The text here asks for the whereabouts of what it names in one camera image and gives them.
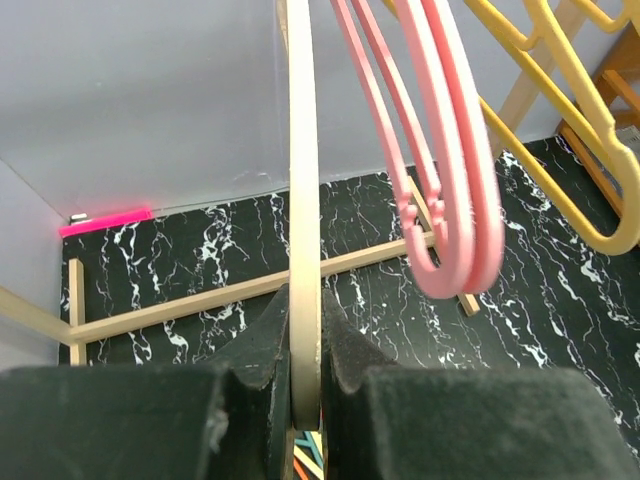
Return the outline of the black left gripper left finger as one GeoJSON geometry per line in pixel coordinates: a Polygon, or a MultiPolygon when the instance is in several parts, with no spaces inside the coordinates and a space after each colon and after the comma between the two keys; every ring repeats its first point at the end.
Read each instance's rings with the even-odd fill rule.
{"type": "Polygon", "coordinates": [[[290,478],[288,303],[197,364],[3,372],[2,477],[290,478]]]}

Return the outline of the pink plastic hanger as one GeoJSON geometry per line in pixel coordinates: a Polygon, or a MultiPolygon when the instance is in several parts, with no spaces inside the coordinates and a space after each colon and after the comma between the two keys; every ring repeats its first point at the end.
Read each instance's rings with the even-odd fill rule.
{"type": "Polygon", "coordinates": [[[396,12],[427,113],[441,184],[432,214],[440,264],[410,250],[414,277],[436,299],[479,294],[496,281],[505,243],[487,130],[464,46],[445,1],[398,1],[396,12]]]}
{"type": "Polygon", "coordinates": [[[466,281],[471,278],[475,240],[459,133],[431,30],[424,17],[411,17],[405,22],[410,30],[409,45],[418,51],[418,76],[426,83],[427,102],[435,111],[433,124],[440,142],[438,151],[444,157],[440,167],[433,164],[409,94],[369,4],[365,1],[335,1],[332,6],[381,142],[415,281],[430,297],[453,297],[462,292],[466,281]],[[424,232],[416,223],[418,209],[411,202],[409,175],[367,57],[369,52],[374,54],[382,72],[414,156],[425,201],[432,215],[432,233],[440,250],[437,263],[432,262],[424,232]]]}

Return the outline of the beige plastic hanger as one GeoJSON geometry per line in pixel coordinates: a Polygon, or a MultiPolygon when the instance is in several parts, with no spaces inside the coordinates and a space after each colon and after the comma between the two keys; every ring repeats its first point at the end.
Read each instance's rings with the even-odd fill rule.
{"type": "Polygon", "coordinates": [[[292,418],[316,430],[321,412],[321,254],[316,85],[307,1],[278,1],[289,83],[289,345],[292,418]]]}

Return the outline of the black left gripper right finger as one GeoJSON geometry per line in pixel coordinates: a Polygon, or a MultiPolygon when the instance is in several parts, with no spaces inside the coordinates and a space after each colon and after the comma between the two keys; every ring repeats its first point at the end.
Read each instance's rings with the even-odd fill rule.
{"type": "Polygon", "coordinates": [[[427,369],[383,353],[322,294],[329,479],[635,479],[611,412],[571,369],[427,369]]]}

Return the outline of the yellow velvet hanger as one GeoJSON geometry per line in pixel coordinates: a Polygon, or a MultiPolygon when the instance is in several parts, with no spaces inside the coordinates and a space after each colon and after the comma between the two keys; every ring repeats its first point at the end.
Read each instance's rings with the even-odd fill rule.
{"type": "Polygon", "coordinates": [[[639,32],[639,0],[623,0],[622,10],[616,18],[609,17],[593,1],[572,0],[572,3],[605,33],[621,31],[629,23],[639,32]]]}
{"type": "MultiPolygon", "coordinates": [[[[593,1],[616,18],[622,1],[593,1]]],[[[478,40],[471,66],[480,76],[481,108],[494,155],[511,153],[593,250],[621,255],[639,244],[639,161],[624,166],[623,210],[616,227],[600,232],[553,179],[532,148],[557,133],[565,109],[589,82],[621,31],[608,34],[572,1],[459,1],[466,43],[478,40]]]]}

